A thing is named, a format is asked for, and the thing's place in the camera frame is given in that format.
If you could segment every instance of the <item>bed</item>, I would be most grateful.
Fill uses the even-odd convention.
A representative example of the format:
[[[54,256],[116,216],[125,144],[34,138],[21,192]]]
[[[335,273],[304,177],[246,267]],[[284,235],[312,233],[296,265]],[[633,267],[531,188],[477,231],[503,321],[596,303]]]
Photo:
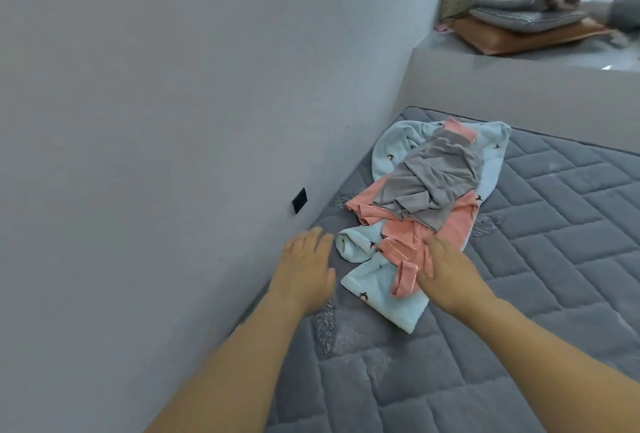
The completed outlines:
[[[407,108],[399,119],[449,115]],[[367,155],[317,224],[357,226],[343,203],[372,184]],[[640,380],[640,156],[513,130],[496,229],[465,253],[497,296]],[[332,250],[340,280],[356,265]],[[287,354],[268,433],[543,432],[500,362],[433,303],[408,335],[338,285]]]

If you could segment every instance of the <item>white wall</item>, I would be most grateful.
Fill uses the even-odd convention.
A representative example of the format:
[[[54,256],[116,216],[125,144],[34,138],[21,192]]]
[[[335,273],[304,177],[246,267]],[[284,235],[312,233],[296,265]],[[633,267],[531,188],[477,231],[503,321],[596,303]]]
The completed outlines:
[[[417,48],[406,102],[640,152],[640,74]]]
[[[394,116],[436,1],[0,0],[0,430],[140,431]]]

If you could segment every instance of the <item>light blue garment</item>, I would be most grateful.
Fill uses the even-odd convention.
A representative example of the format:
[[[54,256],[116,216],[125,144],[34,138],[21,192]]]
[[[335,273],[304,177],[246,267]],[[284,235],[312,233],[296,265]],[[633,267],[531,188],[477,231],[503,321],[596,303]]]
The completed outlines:
[[[481,198],[478,204],[482,205],[498,183],[511,127],[503,122],[464,125],[478,132],[476,145],[483,149],[484,167],[476,189],[476,194]],[[420,121],[399,121],[391,125],[373,148],[373,178],[379,180],[391,173],[396,164],[402,162],[413,148],[424,143],[439,127],[437,122]],[[429,299],[421,291],[408,298],[397,299],[391,296],[389,288],[397,268],[376,251],[375,246],[371,246],[371,243],[382,240],[381,232],[385,222],[386,220],[382,220],[375,226],[358,226],[338,233],[335,241],[340,255],[352,263],[362,263],[345,276],[341,284],[363,300],[363,294],[366,293],[365,301],[368,305],[411,334]],[[462,249],[467,245],[469,237],[470,235]]]

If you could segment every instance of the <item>orange cushion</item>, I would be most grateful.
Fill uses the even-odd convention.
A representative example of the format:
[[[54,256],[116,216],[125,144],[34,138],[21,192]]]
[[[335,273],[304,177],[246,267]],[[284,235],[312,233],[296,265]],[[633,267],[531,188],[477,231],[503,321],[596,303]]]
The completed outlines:
[[[515,54],[612,32],[590,18],[540,33],[510,32],[473,17],[455,20],[451,27],[462,40],[485,55]]]

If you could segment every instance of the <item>person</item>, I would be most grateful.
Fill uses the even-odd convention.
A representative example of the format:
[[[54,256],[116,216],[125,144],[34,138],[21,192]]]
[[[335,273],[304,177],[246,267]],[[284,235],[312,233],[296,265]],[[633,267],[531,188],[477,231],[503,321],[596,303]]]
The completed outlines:
[[[333,237],[316,227],[288,241],[269,290],[146,433],[261,433],[298,323],[332,296]],[[421,289],[466,324],[507,369],[549,433],[640,430],[640,384],[582,353],[496,298],[461,251],[434,238]]]

